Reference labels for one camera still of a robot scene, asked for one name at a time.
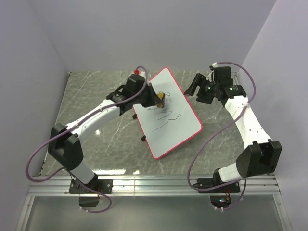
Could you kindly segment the yellow eraser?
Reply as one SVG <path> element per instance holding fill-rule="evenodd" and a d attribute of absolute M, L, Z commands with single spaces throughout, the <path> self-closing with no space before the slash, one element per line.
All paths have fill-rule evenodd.
<path fill-rule="evenodd" d="M 165 107 L 165 94 L 163 92 L 157 93 L 157 97 L 159 98 L 159 101 L 157 103 L 157 108 L 164 108 Z"/>

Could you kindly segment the red-framed whiteboard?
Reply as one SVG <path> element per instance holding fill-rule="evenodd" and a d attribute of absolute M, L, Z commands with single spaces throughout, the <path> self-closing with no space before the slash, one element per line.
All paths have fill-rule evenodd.
<path fill-rule="evenodd" d="M 152 157 L 160 159 L 200 133 L 203 124 L 169 68 L 162 69 L 150 83 L 155 92 L 165 94 L 165 106 L 136 104 L 133 109 Z"/>

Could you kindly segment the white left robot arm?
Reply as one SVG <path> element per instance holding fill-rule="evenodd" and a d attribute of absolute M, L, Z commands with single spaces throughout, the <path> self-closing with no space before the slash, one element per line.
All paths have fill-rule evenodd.
<path fill-rule="evenodd" d="M 152 80 L 135 70 L 125 84 L 111 92 L 97 107 L 66 125 L 51 130 L 49 154 L 80 181 L 85 193 L 99 186 L 97 174 L 84 160 L 82 144 L 108 122 L 134 110 L 154 159 L 159 159 L 202 131 L 202 123 L 182 89 L 164 68 Z"/>

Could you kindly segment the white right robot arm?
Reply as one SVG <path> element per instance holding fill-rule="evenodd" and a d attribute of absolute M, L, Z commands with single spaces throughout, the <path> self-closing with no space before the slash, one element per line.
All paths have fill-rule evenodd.
<path fill-rule="evenodd" d="M 197 101 L 211 104 L 216 98 L 222 103 L 234 120 L 244 144 L 243 152 L 233 164 L 215 170 L 214 190 L 224 192 L 236 180 L 273 173 L 282 145 L 273 141 L 262 128 L 243 87 L 234 85 L 229 76 L 209 80 L 200 73 L 196 74 L 191 87 L 199 87 Z"/>

